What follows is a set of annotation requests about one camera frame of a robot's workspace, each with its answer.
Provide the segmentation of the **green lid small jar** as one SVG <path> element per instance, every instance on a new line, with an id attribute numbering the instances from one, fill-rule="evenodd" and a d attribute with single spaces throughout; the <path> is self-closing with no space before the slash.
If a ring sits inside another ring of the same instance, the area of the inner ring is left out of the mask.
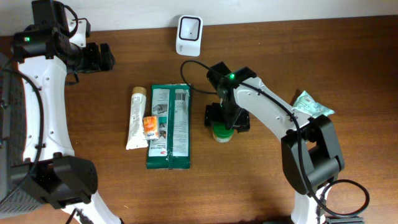
<path id="1" fill-rule="evenodd" d="M 233 129 L 227 129 L 224 123 L 213 123 L 212 135 L 214 140 L 220 143 L 229 142 L 234 134 Z"/>

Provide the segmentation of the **light green tissue packet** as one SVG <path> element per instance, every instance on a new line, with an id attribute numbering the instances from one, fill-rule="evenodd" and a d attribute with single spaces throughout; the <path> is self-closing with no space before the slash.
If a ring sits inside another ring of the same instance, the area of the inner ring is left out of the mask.
<path id="1" fill-rule="evenodd" d="M 303 113 L 309 114 L 313 118 L 317 118 L 320 115 L 329 116 L 335 114 L 335 112 L 316 102 L 306 91 L 303 91 L 298 98 L 295 100 L 293 107 Z"/>

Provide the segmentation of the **green 3M wipes packet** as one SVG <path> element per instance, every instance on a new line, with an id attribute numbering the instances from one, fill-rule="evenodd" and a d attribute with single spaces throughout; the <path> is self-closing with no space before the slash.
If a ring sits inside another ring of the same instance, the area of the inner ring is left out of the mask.
<path id="1" fill-rule="evenodd" d="M 150 108 L 159 138 L 149 144 L 147 169 L 190 168 L 191 93 L 186 84 L 152 85 Z"/>

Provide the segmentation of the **small orange packet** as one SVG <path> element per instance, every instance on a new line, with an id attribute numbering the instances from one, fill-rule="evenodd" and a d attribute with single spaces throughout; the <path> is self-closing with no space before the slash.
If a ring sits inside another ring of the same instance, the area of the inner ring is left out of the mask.
<path id="1" fill-rule="evenodd" d="M 157 116 L 147 116 L 143 118 L 144 136 L 147 140 L 158 140 L 159 121 Z"/>

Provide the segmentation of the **white cream tube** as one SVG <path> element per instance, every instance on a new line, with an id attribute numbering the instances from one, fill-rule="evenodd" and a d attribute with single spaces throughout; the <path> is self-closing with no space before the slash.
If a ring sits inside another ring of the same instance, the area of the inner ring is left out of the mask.
<path id="1" fill-rule="evenodd" d="M 146 94 L 146 89 L 141 86 L 136 86 L 132 90 L 129 131 L 126 144 L 127 150 L 140 149 L 148 146 L 143 127 L 143 118 L 146 110 Z"/>

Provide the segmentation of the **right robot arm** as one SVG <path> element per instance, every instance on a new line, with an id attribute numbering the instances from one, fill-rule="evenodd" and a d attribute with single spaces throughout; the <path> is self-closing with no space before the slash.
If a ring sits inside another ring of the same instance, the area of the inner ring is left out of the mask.
<path id="1" fill-rule="evenodd" d="M 206 77 L 221 101 L 207 107 L 205 123 L 248 131 L 254 115 L 281 143 L 283 172 L 295 190 L 291 223 L 326 223 L 328 193 L 345 167 L 331 120 L 293 108 L 247 67 L 232 72 L 220 62 Z"/>

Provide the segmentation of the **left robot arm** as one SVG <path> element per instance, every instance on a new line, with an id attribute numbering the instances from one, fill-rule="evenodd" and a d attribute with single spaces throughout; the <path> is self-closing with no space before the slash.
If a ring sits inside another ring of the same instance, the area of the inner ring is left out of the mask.
<path id="1" fill-rule="evenodd" d="M 99 195 L 95 165 L 75 156 L 65 109 L 69 74 L 110 71 L 116 61 L 108 44 L 86 41 L 90 23 L 68 20 L 71 11 L 60 1 L 33 1 L 33 24 L 13 37 L 13 74 L 25 94 L 25 141 L 22 162 L 9 169 L 2 218 L 49 204 L 79 223 L 121 223 Z"/>

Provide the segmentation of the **black right arm base rail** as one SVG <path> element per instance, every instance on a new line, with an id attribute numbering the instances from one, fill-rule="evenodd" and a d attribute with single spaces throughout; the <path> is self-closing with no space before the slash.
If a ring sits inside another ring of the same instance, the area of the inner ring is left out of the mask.
<path id="1" fill-rule="evenodd" d="M 283 217 L 281 220 L 267 221 L 264 224 L 293 224 L 290 217 Z M 353 218 L 332 218 L 326 217 L 323 224 L 365 224 L 363 217 Z"/>

